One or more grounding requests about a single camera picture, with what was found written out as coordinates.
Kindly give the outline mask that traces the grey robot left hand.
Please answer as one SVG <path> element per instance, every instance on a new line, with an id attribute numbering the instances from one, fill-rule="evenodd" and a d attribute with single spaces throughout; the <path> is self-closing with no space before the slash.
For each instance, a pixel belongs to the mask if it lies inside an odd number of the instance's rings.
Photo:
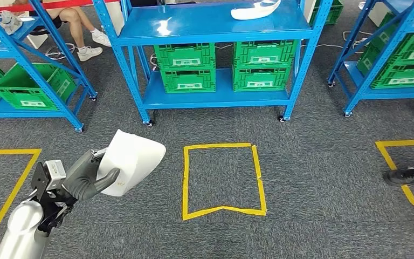
<path id="1" fill-rule="evenodd" d="M 112 168 L 106 176 L 98 179 L 100 162 L 106 148 L 86 151 L 66 173 L 62 186 L 75 199 L 88 200 L 112 185 L 119 176 L 120 169 Z"/>

